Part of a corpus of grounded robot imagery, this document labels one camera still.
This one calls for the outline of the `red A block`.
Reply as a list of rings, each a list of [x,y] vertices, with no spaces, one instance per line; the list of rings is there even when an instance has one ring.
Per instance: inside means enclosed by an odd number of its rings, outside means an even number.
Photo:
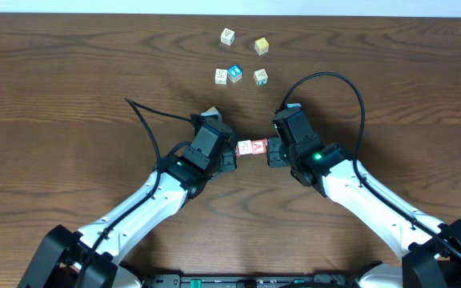
[[[267,152],[267,139],[251,141],[252,154],[265,154]]]

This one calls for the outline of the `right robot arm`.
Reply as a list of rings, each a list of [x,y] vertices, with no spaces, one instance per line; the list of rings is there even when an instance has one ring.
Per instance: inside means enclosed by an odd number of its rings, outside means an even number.
[[[315,188],[375,232],[395,253],[399,268],[378,264],[355,279],[358,287],[461,287],[461,219],[451,224],[425,214],[383,185],[356,156],[318,137],[267,142],[271,167],[289,166],[303,186]]]

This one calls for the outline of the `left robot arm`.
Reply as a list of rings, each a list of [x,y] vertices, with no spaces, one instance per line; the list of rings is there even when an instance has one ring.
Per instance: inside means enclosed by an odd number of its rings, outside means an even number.
[[[75,232],[62,225],[41,241],[20,287],[140,287],[120,265],[160,222],[196,198],[219,173],[233,172],[237,139],[200,131],[158,156],[153,172],[128,199]]]

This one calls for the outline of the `white block yellow side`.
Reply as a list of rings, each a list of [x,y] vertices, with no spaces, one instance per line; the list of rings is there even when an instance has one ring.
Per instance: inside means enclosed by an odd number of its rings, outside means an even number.
[[[251,140],[245,140],[245,141],[238,142],[237,150],[240,156],[253,154]]]

